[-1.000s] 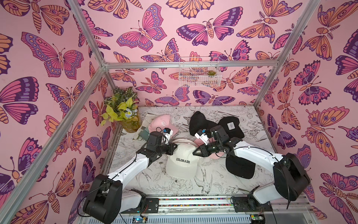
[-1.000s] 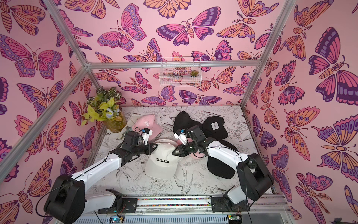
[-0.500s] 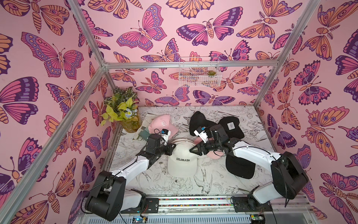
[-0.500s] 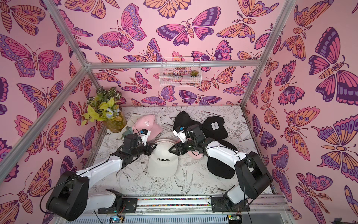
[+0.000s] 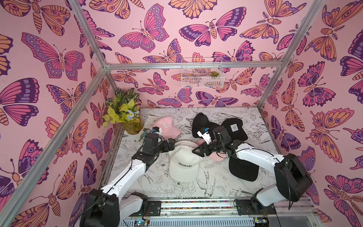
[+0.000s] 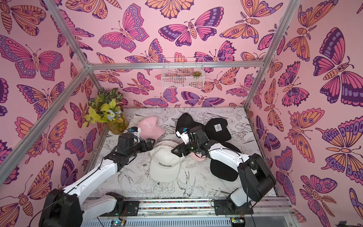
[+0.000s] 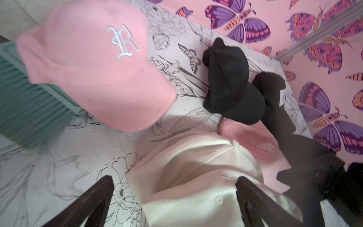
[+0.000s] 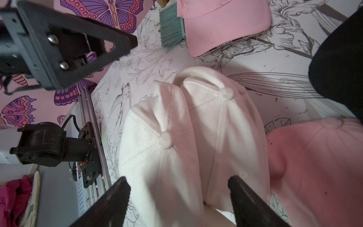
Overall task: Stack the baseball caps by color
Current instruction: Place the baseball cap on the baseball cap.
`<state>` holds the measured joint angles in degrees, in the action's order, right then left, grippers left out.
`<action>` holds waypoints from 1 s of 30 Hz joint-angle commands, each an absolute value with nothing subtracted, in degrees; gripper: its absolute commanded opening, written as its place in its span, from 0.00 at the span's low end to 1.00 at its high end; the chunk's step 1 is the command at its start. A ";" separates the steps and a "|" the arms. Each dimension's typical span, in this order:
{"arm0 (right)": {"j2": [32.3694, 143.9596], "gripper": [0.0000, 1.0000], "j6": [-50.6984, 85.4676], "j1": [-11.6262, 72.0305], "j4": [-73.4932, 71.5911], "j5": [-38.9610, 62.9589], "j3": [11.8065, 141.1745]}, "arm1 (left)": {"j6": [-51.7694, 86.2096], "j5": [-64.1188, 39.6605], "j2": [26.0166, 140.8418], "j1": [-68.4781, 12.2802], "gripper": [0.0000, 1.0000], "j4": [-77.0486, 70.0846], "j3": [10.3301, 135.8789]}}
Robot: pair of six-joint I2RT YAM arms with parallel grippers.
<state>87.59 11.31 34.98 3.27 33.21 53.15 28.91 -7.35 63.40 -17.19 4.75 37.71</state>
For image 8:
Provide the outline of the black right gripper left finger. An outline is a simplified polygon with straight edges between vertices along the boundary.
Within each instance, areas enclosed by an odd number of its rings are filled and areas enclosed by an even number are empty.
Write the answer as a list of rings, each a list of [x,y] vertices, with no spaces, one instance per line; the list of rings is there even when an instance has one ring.
[[[131,187],[126,177],[119,178],[97,202],[71,227],[122,227],[126,217]]]

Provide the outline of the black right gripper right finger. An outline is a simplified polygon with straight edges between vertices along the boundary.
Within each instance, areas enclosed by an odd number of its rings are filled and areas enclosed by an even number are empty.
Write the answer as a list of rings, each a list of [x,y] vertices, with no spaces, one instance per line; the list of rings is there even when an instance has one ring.
[[[230,197],[238,227],[288,227],[239,176],[228,180]]]

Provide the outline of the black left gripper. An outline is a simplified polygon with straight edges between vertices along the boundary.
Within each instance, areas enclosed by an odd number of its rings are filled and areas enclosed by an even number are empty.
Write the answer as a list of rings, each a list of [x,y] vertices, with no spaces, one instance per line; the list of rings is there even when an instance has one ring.
[[[137,45],[134,35],[33,2],[1,9],[1,73],[31,74],[46,90],[65,89]]]

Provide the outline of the white Colorado cap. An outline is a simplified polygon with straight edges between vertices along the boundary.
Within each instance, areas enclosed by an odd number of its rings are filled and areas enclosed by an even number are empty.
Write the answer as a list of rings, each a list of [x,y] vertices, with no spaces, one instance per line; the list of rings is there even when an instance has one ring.
[[[154,95],[125,118],[119,173],[148,227],[202,227],[204,209],[195,135],[182,90],[155,81]]]

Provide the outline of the pink cap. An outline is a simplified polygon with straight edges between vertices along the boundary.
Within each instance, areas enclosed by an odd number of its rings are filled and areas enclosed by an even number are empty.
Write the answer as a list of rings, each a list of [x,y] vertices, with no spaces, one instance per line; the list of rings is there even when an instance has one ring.
[[[354,118],[293,124],[267,135],[271,190],[294,227],[363,224],[363,126]]]
[[[266,31],[271,25],[267,0],[177,1],[191,56]]]

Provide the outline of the plain black cap back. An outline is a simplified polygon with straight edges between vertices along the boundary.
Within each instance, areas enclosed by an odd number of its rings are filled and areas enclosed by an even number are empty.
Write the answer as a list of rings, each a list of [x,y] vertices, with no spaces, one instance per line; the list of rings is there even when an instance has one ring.
[[[321,96],[345,105],[363,120],[363,10],[359,9],[319,47],[309,81]]]

